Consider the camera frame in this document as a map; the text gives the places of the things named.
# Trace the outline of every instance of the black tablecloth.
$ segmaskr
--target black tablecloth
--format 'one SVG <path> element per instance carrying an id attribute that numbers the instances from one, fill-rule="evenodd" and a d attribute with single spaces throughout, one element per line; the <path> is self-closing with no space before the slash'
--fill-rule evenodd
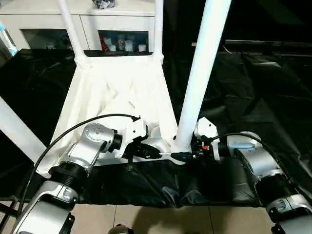
<path id="1" fill-rule="evenodd" d="M 177 120 L 192 58 L 187 53 L 165 55 L 163 68 Z M 200 113 L 219 133 L 257 133 L 308 199 L 312 198 L 311 65 L 310 58 L 220 53 Z M 0 70 L 0 96 L 44 144 L 51 139 L 75 67 L 70 52 L 22 50 Z M 0 198 L 19 197 L 18 184 L 31 162 L 3 134 L 1 139 L 2 147 L 12 153 L 2 155 L 7 162 L 0 167 L 0 185 L 10 184 L 12 189 L 0 190 Z M 37 175 L 29 197 L 42 181 Z M 131 173 L 126 165 L 95 167 L 80 201 L 155 207 L 259 205 L 241 162 L 226 154 L 219 164 L 206 166 L 143 162 L 134 164 Z"/>

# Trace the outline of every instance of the robotic arm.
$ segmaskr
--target robotic arm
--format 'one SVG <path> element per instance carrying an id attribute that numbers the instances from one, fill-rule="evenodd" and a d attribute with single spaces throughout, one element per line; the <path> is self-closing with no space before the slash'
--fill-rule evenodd
<path id="1" fill-rule="evenodd" d="M 23 210 L 12 234 L 69 234 L 75 221 L 70 213 L 99 156 L 119 150 L 148 136 L 142 119 L 134 121 L 122 134 L 99 123 L 88 124 L 80 139 L 63 154 L 59 165 L 50 169 L 50 180 L 43 183 Z"/>
<path id="2" fill-rule="evenodd" d="M 254 133 L 242 132 L 257 139 Z M 220 161 L 220 140 L 216 127 L 206 118 L 198 121 L 194 135 L 197 138 L 194 151 L 171 154 L 177 160 L 188 162 Z M 263 145 L 247 136 L 227 136 L 226 147 L 232 157 L 239 158 L 244 165 L 250 186 L 254 188 L 260 202 L 273 223 L 273 234 L 312 234 L 312 206 L 287 178 L 272 155 Z"/>

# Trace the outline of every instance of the tiled floor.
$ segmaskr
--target tiled floor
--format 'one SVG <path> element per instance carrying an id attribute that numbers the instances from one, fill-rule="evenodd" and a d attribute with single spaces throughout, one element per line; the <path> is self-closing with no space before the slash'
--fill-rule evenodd
<path id="1" fill-rule="evenodd" d="M 135 234 L 271 234 L 273 225 L 264 209 L 255 208 L 76 205 L 72 213 L 72 234 L 107 234 L 119 223 Z M 10 218 L 3 234 L 10 233 L 14 221 Z"/>

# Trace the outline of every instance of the wire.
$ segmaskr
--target wire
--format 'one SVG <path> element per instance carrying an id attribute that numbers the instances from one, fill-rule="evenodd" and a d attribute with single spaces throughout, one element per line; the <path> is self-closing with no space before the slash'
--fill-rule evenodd
<path id="1" fill-rule="evenodd" d="M 97 116 L 97 117 L 94 117 L 94 118 L 90 118 L 90 119 L 87 119 L 79 124 L 76 124 L 75 126 L 71 127 L 70 129 L 66 130 L 65 132 L 63 132 L 58 138 L 56 138 L 46 149 L 45 151 L 43 151 L 43 153 L 40 155 L 40 157 L 38 158 L 37 162 L 35 163 L 32 171 L 31 171 L 31 174 L 28 178 L 28 182 L 26 184 L 26 187 L 25 187 L 25 190 L 23 192 L 23 196 L 20 200 L 20 203 L 19 203 L 19 210 L 18 210 L 18 215 L 21 214 L 22 212 L 22 209 L 23 209 L 23 206 L 24 206 L 24 202 L 25 202 L 25 198 L 26 198 L 26 194 L 27 194 L 27 191 L 28 191 L 28 187 L 29 187 L 29 184 L 31 182 L 31 180 L 33 179 L 34 177 L 34 174 L 40 164 L 40 162 L 43 160 L 43 158 L 45 157 L 45 155 L 47 154 L 47 152 L 57 143 L 59 142 L 65 135 L 67 135 L 69 132 L 71 132 L 72 130 L 80 127 L 81 125 L 84 125 L 86 123 L 89 123 L 89 122 L 92 122 L 94 120 L 97 120 L 97 119 L 100 119 L 100 118 L 106 118 L 106 117 L 114 117 L 114 116 L 120 116 L 120 117 L 129 117 L 131 118 L 133 121 L 136 121 L 138 119 L 140 119 L 140 117 L 136 117 L 136 116 L 131 116 L 131 115 L 126 115 L 126 114 L 108 114 L 108 115 L 102 115 L 102 116 Z"/>
<path id="2" fill-rule="evenodd" d="M 225 46 L 223 46 L 223 49 L 228 52 L 229 54 L 232 54 L 232 52 L 230 52 Z"/>

